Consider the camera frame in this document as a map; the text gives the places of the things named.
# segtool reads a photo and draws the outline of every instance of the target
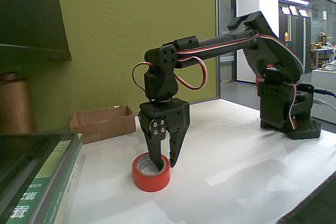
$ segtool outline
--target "robotic arm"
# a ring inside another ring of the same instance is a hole
[[[259,85],[261,127],[286,132],[290,138],[319,137],[320,125],[310,120],[313,86],[299,84],[300,60],[272,32],[261,12],[235,18],[229,33],[198,41],[195,36],[178,39],[145,53],[149,65],[144,74],[145,94],[139,120],[151,160],[161,170],[161,140],[170,134],[170,163],[178,159],[190,124],[189,104],[173,98],[178,91],[175,68],[186,68],[202,60],[243,49],[253,72],[264,78]]]

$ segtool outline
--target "door frame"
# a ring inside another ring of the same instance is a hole
[[[216,36],[219,36],[219,0],[216,1]],[[232,18],[237,16],[237,8],[236,8],[236,0],[231,0],[231,9],[232,11]],[[221,97],[221,85],[220,85],[220,75],[221,75],[221,68],[219,67],[219,56],[216,57],[216,72],[217,72],[217,98]],[[233,81],[237,80],[237,51],[234,52],[234,60],[232,62],[232,70],[231,70],[231,78]]]

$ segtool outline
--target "copper cylinder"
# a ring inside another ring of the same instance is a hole
[[[0,78],[0,130],[2,134],[36,132],[27,81],[17,73],[5,73]]]

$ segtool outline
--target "tape roll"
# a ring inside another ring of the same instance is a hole
[[[132,177],[139,189],[154,192],[162,190],[168,185],[170,181],[170,163],[164,155],[161,155],[161,158],[163,161],[161,171],[158,171],[151,161],[149,153],[143,153],[133,161]]]

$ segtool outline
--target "glass door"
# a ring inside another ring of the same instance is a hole
[[[220,36],[229,32],[227,25],[236,17],[236,0],[217,0],[217,2],[217,32]],[[236,59],[236,52],[230,52],[219,57],[219,89],[222,82],[236,81]]]

